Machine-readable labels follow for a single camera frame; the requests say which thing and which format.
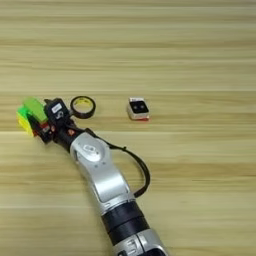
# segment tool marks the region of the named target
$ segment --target yellow block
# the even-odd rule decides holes
[[[18,118],[18,122],[20,124],[21,127],[23,127],[23,129],[31,136],[34,137],[34,133],[33,130],[31,129],[30,123],[27,119],[25,119],[21,114],[19,114],[17,112],[17,118]]]

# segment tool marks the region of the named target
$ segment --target silver robot arm segment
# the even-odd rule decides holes
[[[115,255],[168,256],[113,164],[109,146],[84,132],[72,142],[70,154],[88,181]]]

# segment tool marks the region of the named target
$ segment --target black cable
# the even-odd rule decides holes
[[[86,128],[86,129],[80,129],[78,127],[76,127],[75,125],[67,125],[66,126],[70,129],[73,129],[75,131],[78,131],[78,132],[87,132],[89,133],[91,136],[93,136],[94,138],[97,138],[97,139],[100,139],[102,141],[104,141],[111,150],[121,150],[125,153],[127,153],[128,155],[130,155],[136,162],[137,164],[139,165],[140,169],[142,170],[143,174],[144,174],[144,177],[145,177],[145,184],[142,188],[140,188],[138,191],[136,191],[134,193],[134,196],[136,198],[142,196],[148,189],[149,185],[150,185],[150,180],[151,180],[151,177],[150,177],[150,171],[147,167],[147,165],[145,164],[145,162],[140,158],[138,157],[136,154],[134,154],[133,152],[131,152],[130,150],[128,150],[126,147],[119,147],[119,146],[116,146],[112,143],[109,143],[108,141],[102,139],[101,137],[99,137],[98,135],[96,135],[91,129],[89,128]]]

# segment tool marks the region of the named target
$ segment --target green block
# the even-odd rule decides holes
[[[44,106],[35,98],[28,98],[23,102],[24,107],[39,123],[45,123],[48,119],[44,113]]]
[[[25,119],[28,119],[29,111],[25,107],[19,108],[17,112]]]

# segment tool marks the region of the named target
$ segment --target black ring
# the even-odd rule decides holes
[[[82,113],[82,112],[77,111],[74,107],[74,103],[79,98],[89,100],[92,103],[92,109],[90,111],[86,112],[86,113]],[[96,103],[92,98],[90,98],[88,96],[77,96],[77,97],[75,97],[74,99],[71,100],[70,108],[72,110],[72,114],[75,117],[80,118],[80,119],[87,119],[87,118],[90,118],[94,115],[94,112],[95,112],[95,109],[96,109]]]

